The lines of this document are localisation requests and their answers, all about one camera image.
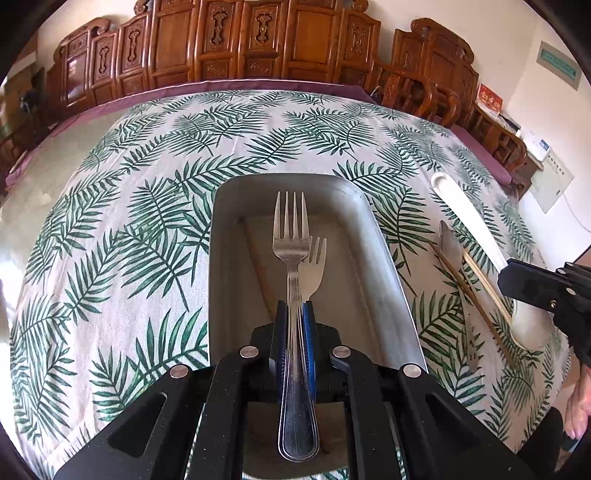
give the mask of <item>finger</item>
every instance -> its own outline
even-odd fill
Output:
[[[580,440],[583,438],[583,435],[585,435],[585,432],[587,431],[588,418],[589,417],[583,410],[579,410],[577,415],[577,423],[574,425],[574,432],[577,436],[577,440]]]
[[[566,412],[564,413],[564,431],[566,435],[574,440],[576,437],[573,428],[573,399],[572,397],[569,398],[568,402],[566,403]]]

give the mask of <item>wooden chair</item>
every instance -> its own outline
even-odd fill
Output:
[[[525,163],[527,149],[521,139],[477,106],[478,73],[472,68],[473,62],[470,45],[431,18],[417,18],[410,32],[396,30],[394,34],[391,63],[436,85],[436,113],[431,118],[444,127],[457,123],[513,172]]]

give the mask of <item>metal fork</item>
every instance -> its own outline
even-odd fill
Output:
[[[293,236],[289,230],[289,194],[285,194],[285,224],[280,235],[281,192],[277,194],[273,221],[273,252],[287,267],[287,345],[282,369],[281,407],[279,418],[279,453],[292,462],[312,458],[319,449],[318,424],[310,395],[309,378],[304,359],[306,351],[298,274],[299,263],[310,252],[308,214],[301,195],[301,238],[298,234],[296,194],[294,193]]]

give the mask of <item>wooden chopstick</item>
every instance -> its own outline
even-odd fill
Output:
[[[464,250],[463,257],[464,257],[464,260],[466,261],[466,263],[468,264],[468,266],[472,269],[472,271],[478,277],[478,280],[480,280],[480,283],[482,283],[482,286],[484,287],[486,292],[491,296],[492,301],[495,302],[496,307],[501,312],[501,315],[503,315],[503,318],[505,319],[507,324],[511,325],[513,318],[511,317],[509,310],[507,310],[507,308],[503,304],[501,297],[499,297],[499,294],[496,292],[495,288],[492,286],[491,282],[488,280],[488,277],[480,269],[480,267],[478,266],[476,261],[472,258],[472,256],[468,252],[466,252],[466,250]]]
[[[515,362],[511,358],[511,355],[509,354],[509,351],[507,350],[506,346],[503,344],[503,340],[502,340],[501,336],[496,331],[495,326],[491,322],[488,314],[485,312],[485,309],[482,307],[482,304],[480,303],[480,301],[478,300],[478,298],[476,297],[474,292],[470,289],[470,287],[468,287],[468,285],[466,284],[466,282],[464,281],[464,279],[462,278],[460,273],[454,270],[454,268],[452,267],[452,264],[449,262],[449,260],[443,254],[443,252],[441,250],[439,250],[439,247],[432,242],[429,242],[429,245],[431,245],[431,248],[433,249],[435,254],[439,257],[439,260],[441,260],[443,262],[443,264],[447,267],[447,269],[449,270],[449,273],[452,275],[452,277],[456,281],[457,286],[460,287],[462,289],[462,291],[468,296],[468,298],[470,299],[472,304],[478,310],[478,313],[480,313],[480,316],[482,317],[482,319],[488,325],[488,328],[491,331],[492,336],[495,338],[496,342],[498,343],[499,347],[501,348],[503,355],[505,355],[505,358],[507,359],[507,363],[509,363],[509,366],[511,368],[516,368]]]

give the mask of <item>red poster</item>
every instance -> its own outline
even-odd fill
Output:
[[[489,109],[495,116],[501,113],[503,99],[483,83],[478,88],[478,102]]]

